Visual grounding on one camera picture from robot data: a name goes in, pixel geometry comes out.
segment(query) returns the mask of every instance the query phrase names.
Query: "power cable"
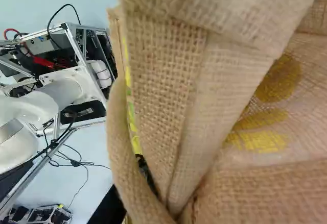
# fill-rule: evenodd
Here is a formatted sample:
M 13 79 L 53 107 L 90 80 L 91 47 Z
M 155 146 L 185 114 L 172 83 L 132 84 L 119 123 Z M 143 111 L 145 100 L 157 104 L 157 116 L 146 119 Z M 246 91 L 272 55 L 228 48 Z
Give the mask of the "power cable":
M 76 14 L 76 16 L 77 16 L 77 20 L 78 20 L 78 23 L 79 23 L 79 25 L 81 25 L 81 21 L 80 21 L 80 17 L 78 16 L 78 14 L 77 14 L 77 11 L 76 11 L 76 9 L 75 9 L 75 7 L 72 5 L 72 4 L 65 4 L 65 5 L 63 5 L 62 7 L 60 7 L 59 8 L 59 10 L 58 11 L 56 11 L 55 12 L 55 14 L 53 14 L 52 15 L 52 17 L 50 18 L 50 20 L 49 20 L 49 22 L 48 22 L 48 25 L 47 25 L 47 27 L 46 27 L 46 31 L 47 31 L 47 33 L 48 33 L 48 36 L 49 36 L 49 38 L 55 43 L 55 45 L 56 46 L 58 46 L 58 48 L 59 49 L 62 49 L 62 47 L 52 38 L 52 36 L 51 36 L 51 34 L 50 34 L 50 32 L 49 32 L 49 27 L 50 27 L 50 24 L 51 24 L 51 22 L 52 22 L 52 20 L 53 20 L 53 18 L 63 9 L 63 8 L 65 8 L 66 6 L 71 6 L 73 9 L 74 9 L 74 11 L 75 11 L 75 14 Z
M 70 208 L 70 206 L 72 205 L 72 203 L 74 202 L 74 199 L 75 197 L 79 194 L 79 192 L 82 190 L 82 188 L 85 186 L 85 184 L 87 183 L 88 181 L 88 168 L 85 166 L 85 165 L 82 165 L 85 169 L 86 169 L 86 172 L 87 172 L 87 177 L 86 177 L 86 181 L 84 182 L 84 184 L 80 187 L 80 189 L 78 189 L 78 191 L 75 193 L 71 203 L 68 205 L 67 209 Z
M 83 166 L 86 171 L 87 171 L 87 177 L 86 177 L 86 180 L 84 182 L 84 184 L 78 189 L 78 191 L 74 194 L 73 196 L 73 199 L 71 201 L 71 203 L 68 205 L 67 209 L 70 208 L 70 206 L 72 205 L 72 203 L 74 202 L 74 199 L 75 197 L 79 194 L 79 192 L 82 190 L 82 188 L 85 186 L 85 184 L 87 183 L 88 179 L 89 179 L 89 171 L 88 171 L 88 168 L 87 166 L 98 166 L 98 167 L 103 167 L 103 168 L 106 168 L 106 169 L 109 169 L 111 170 L 109 167 L 107 166 L 104 166 L 104 165 L 100 165 L 100 164 L 94 164 L 93 162 L 91 161 L 82 161 L 82 155 L 80 154 L 79 151 L 77 151 L 75 148 L 73 148 L 72 146 L 69 146 L 69 145 L 66 145 L 64 144 L 64 146 L 70 148 L 71 150 L 75 151 L 78 155 L 79 155 L 79 158 L 80 160 L 77 161 L 77 160 L 74 160 L 74 159 L 71 159 L 70 157 L 68 157 L 66 154 L 64 154 L 63 152 L 59 151 L 58 150 L 58 153 L 60 154 L 55 154 L 56 157 L 58 158 L 61 158 L 61 159 L 64 159 L 64 160 L 67 160 L 70 162 L 70 164 L 59 164 L 56 160 L 53 160 L 52 158 L 50 158 L 49 160 L 49 164 L 53 167 L 68 167 L 68 166 L 73 166 L 73 167 L 79 167 L 79 166 Z

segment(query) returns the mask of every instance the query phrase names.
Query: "metal rod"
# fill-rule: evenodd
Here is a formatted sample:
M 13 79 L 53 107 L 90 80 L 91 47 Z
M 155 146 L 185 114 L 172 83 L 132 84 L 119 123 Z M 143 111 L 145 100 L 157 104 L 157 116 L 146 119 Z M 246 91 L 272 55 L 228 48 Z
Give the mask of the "metal rod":
M 105 122 L 106 122 L 106 120 L 104 119 L 104 120 L 100 120 L 100 121 L 96 121 L 96 122 L 85 123 L 85 124 L 82 124 L 82 125 L 74 126 L 73 128 L 74 129 L 81 129 L 81 128 L 86 128 L 86 127 L 90 127 L 90 126 L 94 126 L 94 125 L 100 125 L 100 124 L 105 123 Z M 67 127 L 68 127 L 68 125 L 61 126 L 59 131 L 64 131 L 64 130 L 67 129 Z M 54 131 L 54 128 L 47 128 L 44 132 L 47 135 L 47 134 L 52 133 L 53 131 Z M 44 136 L 43 130 L 36 131 L 36 135 L 38 137 Z
M 59 150 L 59 148 L 65 143 L 67 138 L 76 130 L 77 129 L 72 129 L 66 135 L 64 135 L 59 140 L 59 145 L 54 149 L 52 149 L 50 152 L 48 152 L 48 157 L 44 157 L 41 160 L 41 162 L 33 169 L 33 171 L 24 179 L 24 181 L 14 190 L 14 192 L 0 203 L 0 215 L 2 215 L 4 212 L 8 211 L 12 207 L 12 205 L 16 202 L 18 196 L 25 190 L 28 184 L 36 177 L 36 175 L 45 166 L 45 164 L 48 163 L 50 157 Z
M 90 26 L 86 26 L 86 25 L 78 25 L 78 24 L 71 23 L 71 22 L 65 22 L 65 23 L 68 27 L 73 27 L 73 28 L 78 28 L 78 29 L 87 29 L 87 30 L 94 30 L 94 31 L 99 31 L 99 32 L 106 31 L 106 29 L 102 29 L 102 28 L 94 28 L 94 27 L 90 27 Z
M 26 79 L 23 81 L 20 81 L 18 83 L 12 84 L 12 85 L 6 85 L 4 87 L 1 87 L 0 90 L 2 90 L 4 93 L 9 93 L 12 89 L 23 86 L 23 85 L 30 85 L 36 83 L 36 80 L 34 78 Z
M 22 66 L 17 65 L 14 62 L 9 61 L 7 58 L 5 57 L 0 57 L 0 63 L 8 68 L 14 69 L 17 72 L 23 73 L 26 76 L 30 77 L 30 78 L 34 78 L 34 76 L 31 74 L 30 71 L 28 71 L 27 69 L 23 68 Z
M 57 139 L 59 137 L 60 131 L 60 112 L 54 117 L 54 126 L 53 126 L 53 139 Z
M 99 38 L 98 38 L 98 36 L 97 36 L 97 33 L 96 33 L 95 31 L 93 31 L 93 33 L 94 33 L 94 36 L 95 36 L 96 42 L 97 42 L 99 48 L 101 49 L 101 53 L 102 53 L 103 59 L 104 59 L 105 62 L 107 63 L 107 66 L 108 66 L 108 69 L 109 69 L 110 75 L 111 75 L 111 77 L 112 77 L 112 80 L 115 81 L 115 78 L 114 78 L 113 72 L 112 72 L 111 67 L 110 67 L 110 65 L 109 65 L 109 62 L 108 62 L 108 60 L 107 60 L 106 54 L 104 54 L 104 51 L 103 51 L 103 49 L 102 49 L 102 46 L 101 46 L 100 40 L 99 40 Z
M 86 58 L 86 29 L 83 29 L 83 58 Z
M 89 70 L 89 66 L 86 63 L 86 60 L 83 58 L 83 54 L 81 52 L 81 49 L 78 47 L 75 38 L 73 37 L 73 34 L 71 32 L 71 30 L 68 28 L 66 31 L 66 36 L 68 38 L 68 40 L 70 41 L 76 56 L 78 57 L 78 65 L 82 65 L 86 67 L 86 70 L 88 72 L 88 75 L 90 75 L 91 79 L 92 79 L 92 83 L 94 85 L 94 89 L 95 91 L 98 93 L 98 99 L 100 100 L 100 102 L 103 104 L 103 106 L 106 108 L 107 107 L 107 99 L 104 97 L 104 94 L 102 93 L 102 90 L 100 89 L 95 76 L 93 75 L 93 73 Z

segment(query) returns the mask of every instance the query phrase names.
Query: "burlap fabric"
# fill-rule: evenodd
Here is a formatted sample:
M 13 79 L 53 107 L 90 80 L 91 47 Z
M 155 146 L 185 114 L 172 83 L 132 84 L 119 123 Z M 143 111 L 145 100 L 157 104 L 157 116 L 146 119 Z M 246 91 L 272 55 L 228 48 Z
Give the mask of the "burlap fabric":
M 108 150 L 135 223 L 324 222 L 326 1 L 301 21 L 312 1 L 121 0 L 139 139 L 160 195 L 138 171 L 120 76 Z

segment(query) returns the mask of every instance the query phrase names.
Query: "red cable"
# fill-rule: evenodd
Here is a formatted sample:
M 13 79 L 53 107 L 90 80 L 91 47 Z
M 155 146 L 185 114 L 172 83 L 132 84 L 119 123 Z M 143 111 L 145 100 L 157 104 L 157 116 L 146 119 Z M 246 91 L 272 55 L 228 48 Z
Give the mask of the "red cable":
M 4 30 L 4 38 L 5 38 L 5 40 L 8 40 L 8 38 L 7 38 L 7 33 L 8 33 L 9 31 L 14 31 L 14 32 L 16 32 L 16 33 L 19 34 L 19 31 L 16 30 L 16 29 L 6 29 L 6 30 Z M 24 46 L 24 48 L 27 50 L 27 54 L 30 54 L 31 56 L 33 56 L 33 54 L 31 53 L 30 49 L 27 47 L 27 45 L 26 45 L 25 42 L 23 43 L 23 46 Z
M 9 31 L 14 31 L 14 32 L 16 32 L 16 33 L 19 34 L 19 31 L 16 30 L 16 29 L 6 29 L 6 30 L 4 30 L 4 38 L 5 38 L 5 40 L 8 40 L 8 38 L 7 38 L 7 33 L 8 33 Z

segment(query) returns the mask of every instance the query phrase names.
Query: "black object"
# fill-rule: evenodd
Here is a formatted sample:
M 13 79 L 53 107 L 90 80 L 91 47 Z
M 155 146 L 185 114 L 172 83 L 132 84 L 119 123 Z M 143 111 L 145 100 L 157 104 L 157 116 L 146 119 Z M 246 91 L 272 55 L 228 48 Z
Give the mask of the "black object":
M 84 114 L 83 116 L 77 116 L 75 118 L 75 122 L 79 121 L 85 121 L 93 118 L 100 118 L 106 116 L 106 110 L 103 107 L 102 103 L 98 100 L 96 101 L 90 101 L 90 102 L 85 102 L 82 104 L 78 105 L 71 105 L 67 107 L 68 111 L 72 111 L 74 113 L 79 113 L 81 111 L 85 111 L 86 109 L 91 109 L 91 113 Z M 67 111 L 63 110 L 60 113 L 60 122 L 65 125 L 67 123 L 72 122 L 72 117 L 68 116 L 69 113 Z
M 14 214 L 14 216 L 11 218 L 13 221 L 19 222 L 29 211 L 28 208 L 24 206 L 19 206 Z
M 121 224 L 126 215 L 123 202 L 113 185 L 91 216 L 87 224 Z
M 26 163 L 0 175 L 0 202 L 32 166 L 33 162 L 27 161 Z

